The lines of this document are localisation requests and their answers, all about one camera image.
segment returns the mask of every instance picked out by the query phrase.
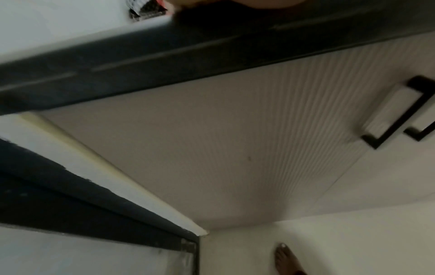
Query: beige cabinet door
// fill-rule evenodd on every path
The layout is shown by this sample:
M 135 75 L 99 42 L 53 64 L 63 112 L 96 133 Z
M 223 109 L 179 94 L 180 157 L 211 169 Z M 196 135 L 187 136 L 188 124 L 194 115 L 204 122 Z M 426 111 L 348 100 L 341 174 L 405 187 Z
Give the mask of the beige cabinet door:
M 412 126 L 425 129 L 435 121 L 431 106 Z M 360 158 L 310 209 L 325 214 L 385 207 L 432 199 L 435 194 L 435 136 L 417 142 L 400 134 Z
M 372 151 L 360 126 L 435 73 L 434 49 L 422 34 L 42 114 L 206 229 L 288 220 Z

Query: striped texture surface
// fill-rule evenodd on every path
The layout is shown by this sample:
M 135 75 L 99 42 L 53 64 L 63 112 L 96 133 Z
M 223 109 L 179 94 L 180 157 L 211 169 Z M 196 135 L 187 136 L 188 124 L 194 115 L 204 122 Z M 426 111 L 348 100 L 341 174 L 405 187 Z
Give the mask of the striped texture surface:
M 435 76 L 434 49 L 422 34 L 43 115 L 206 229 L 288 220 L 371 150 L 392 86 Z

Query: black handle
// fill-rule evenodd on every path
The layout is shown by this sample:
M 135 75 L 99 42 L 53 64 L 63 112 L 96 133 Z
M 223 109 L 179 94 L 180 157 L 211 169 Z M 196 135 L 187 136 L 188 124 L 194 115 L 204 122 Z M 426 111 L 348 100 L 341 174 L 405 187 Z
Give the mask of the black handle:
M 383 133 L 379 138 L 371 134 L 362 135 L 361 138 L 363 141 L 367 142 L 372 148 L 377 149 L 382 145 L 389 137 L 391 137 L 401 126 L 403 126 L 408 119 L 410 119 L 418 110 L 423 107 L 435 94 L 435 81 L 424 77 L 424 76 L 416 76 L 411 78 L 406 84 L 407 87 L 417 90 L 422 93 L 421 97 L 417 99 L 411 107 L 409 107 L 406 112 L 396 120 L 390 128 L 388 128 L 385 133 Z M 415 128 L 408 128 L 404 132 L 414 138 L 413 136 L 424 138 L 431 131 L 433 131 L 433 127 L 435 127 L 435 122 L 424 129 L 422 132 L 418 131 Z

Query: foot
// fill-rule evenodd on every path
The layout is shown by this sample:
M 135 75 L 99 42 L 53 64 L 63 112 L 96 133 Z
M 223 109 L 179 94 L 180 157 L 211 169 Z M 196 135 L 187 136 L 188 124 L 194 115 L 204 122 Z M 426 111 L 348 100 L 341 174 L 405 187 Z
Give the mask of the foot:
M 275 250 L 275 267 L 279 275 L 305 275 L 296 256 L 290 248 L 281 243 Z

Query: black door pull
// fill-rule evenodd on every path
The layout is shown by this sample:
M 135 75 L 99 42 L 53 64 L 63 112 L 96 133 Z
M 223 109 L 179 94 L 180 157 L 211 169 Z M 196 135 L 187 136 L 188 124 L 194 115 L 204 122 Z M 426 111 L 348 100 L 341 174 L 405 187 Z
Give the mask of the black door pull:
M 435 81 L 424 76 L 416 76 L 411 78 L 406 83 L 406 86 L 421 92 L 422 95 L 379 138 L 376 138 L 371 134 L 361 136 L 362 140 L 367 142 L 367 144 L 369 144 L 372 148 L 379 148 L 379 146 L 381 146 L 389 137 L 391 137 L 397 130 L 399 130 L 400 127 L 402 127 L 415 113 L 417 113 L 420 108 L 422 108 L 435 94 Z M 404 131 L 404 133 L 409 135 L 416 141 L 420 141 L 429 133 L 431 133 L 434 128 L 435 122 L 432 123 L 430 126 L 426 127 L 426 129 L 424 129 L 423 131 L 419 131 L 413 127 L 408 127 Z

